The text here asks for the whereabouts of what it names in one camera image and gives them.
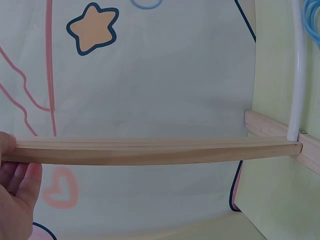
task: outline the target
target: pink heart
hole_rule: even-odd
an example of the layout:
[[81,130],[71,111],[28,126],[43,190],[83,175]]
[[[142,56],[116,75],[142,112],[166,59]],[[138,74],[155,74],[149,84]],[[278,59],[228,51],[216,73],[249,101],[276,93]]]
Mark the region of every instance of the pink heart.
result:
[[[69,184],[69,200],[56,200],[52,198],[54,194],[61,194],[60,178],[65,177]],[[79,199],[78,184],[72,171],[66,167],[57,167],[52,175],[53,185],[43,191],[44,201],[51,207],[57,209],[72,209],[77,205]]]

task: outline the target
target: star outline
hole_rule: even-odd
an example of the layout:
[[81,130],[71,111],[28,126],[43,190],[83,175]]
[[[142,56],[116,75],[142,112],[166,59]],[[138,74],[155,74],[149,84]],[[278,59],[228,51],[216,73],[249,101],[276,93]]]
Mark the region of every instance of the star outline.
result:
[[[80,48],[80,38],[79,38],[79,36],[77,34],[75,34],[71,30],[71,25],[73,23],[75,23],[75,22],[78,22],[78,21],[84,19],[86,14],[87,14],[88,9],[91,6],[95,7],[95,9],[96,9],[96,11],[98,13],[105,13],[105,12],[114,12],[115,13],[114,18],[110,21],[110,23],[107,26],[107,29],[111,33],[112,38],[111,38],[111,40],[109,40],[107,42],[95,44],[91,48],[89,48],[88,50],[82,51],[81,48]],[[113,24],[117,21],[118,17],[119,17],[119,10],[117,8],[115,8],[115,7],[101,8],[96,2],[90,2],[85,7],[85,9],[83,10],[83,13],[80,16],[78,16],[78,17],[72,19],[71,21],[69,21],[67,23],[67,25],[66,25],[66,31],[75,39],[75,45],[76,45],[76,50],[77,50],[78,54],[80,56],[85,56],[85,55],[88,55],[89,53],[91,53],[92,51],[94,51],[97,48],[103,48],[103,47],[106,47],[106,46],[109,46],[109,45],[113,44],[117,40],[117,34],[116,34],[116,31],[113,28]]]

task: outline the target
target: wooden frame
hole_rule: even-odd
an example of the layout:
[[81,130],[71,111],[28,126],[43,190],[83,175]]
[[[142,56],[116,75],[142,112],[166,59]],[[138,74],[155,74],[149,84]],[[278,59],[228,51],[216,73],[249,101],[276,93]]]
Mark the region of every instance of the wooden frame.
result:
[[60,165],[177,165],[299,155],[300,142],[285,137],[63,138],[17,141],[5,161]]
[[[287,125],[252,110],[245,112],[244,121],[249,132],[258,137],[287,135]],[[304,133],[299,134],[298,141],[302,143],[303,148],[301,154],[294,158],[320,175],[320,141]]]

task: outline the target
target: blue cable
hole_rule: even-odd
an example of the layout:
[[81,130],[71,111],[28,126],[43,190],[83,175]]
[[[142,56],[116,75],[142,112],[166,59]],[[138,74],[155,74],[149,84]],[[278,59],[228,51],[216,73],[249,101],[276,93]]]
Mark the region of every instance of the blue cable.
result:
[[131,0],[131,3],[137,7],[138,9],[143,9],[143,10],[151,10],[151,9],[155,9],[156,7],[159,7],[159,5],[162,3],[162,0],[158,0],[158,2],[154,5],[151,6],[142,6],[138,3],[136,3],[136,0]]
[[317,31],[316,13],[320,7],[320,0],[306,0],[303,6],[302,19],[306,32],[320,49],[320,34]]
[[47,227],[45,227],[45,226],[43,226],[40,223],[37,223],[35,221],[32,223],[32,225],[45,230],[48,234],[50,234],[50,236],[52,237],[53,240],[58,240],[57,237],[54,235],[54,233],[52,231],[50,231]]

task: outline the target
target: pink line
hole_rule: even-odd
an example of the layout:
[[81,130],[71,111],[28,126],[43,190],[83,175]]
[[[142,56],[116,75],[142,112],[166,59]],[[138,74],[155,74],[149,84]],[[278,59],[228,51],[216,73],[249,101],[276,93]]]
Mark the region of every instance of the pink line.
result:
[[45,63],[46,79],[48,82],[48,95],[50,103],[50,115],[52,121],[53,135],[57,136],[57,127],[55,120],[55,91],[54,91],[54,74],[52,64],[52,5],[53,0],[46,0],[45,11]]
[[30,92],[29,92],[28,89],[27,89],[27,77],[26,77],[26,75],[25,75],[19,68],[17,68],[17,67],[14,65],[14,63],[10,60],[10,58],[7,56],[7,54],[6,54],[5,51],[2,49],[1,46],[0,46],[0,53],[1,53],[1,55],[4,57],[4,59],[6,60],[6,62],[10,65],[10,67],[11,67],[15,72],[17,72],[17,73],[23,78],[23,89],[24,89],[24,92],[25,92],[25,93],[27,94],[27,96],[29,97],[29,99],[31,100],[31,102],[32,102],[38,109],[49,112],[49,111],[50,111],[49,108],[40,106],[40,105],[35,101],[35,99],[32,97],[32,95],[30,94]]
[[4,93],[4,95],[6,95],[6,97],[10,100],[10,102],[12,102],[15,106],[17,106],[18,108],[20,108],[22,110],[22,112],[24,113],[24,123],[27,126],[27,128],[32,132],[32,134],[34,136],[38,136],[38,134],[33,130],[33,128],[30,126],[30,124],[28,123],[28,113],[27,110],[18,102],[16,102],[12,96],[7,92],[7,90],[4,88],[4,86],[0,83],[0,89],[2,90],[2,92]]

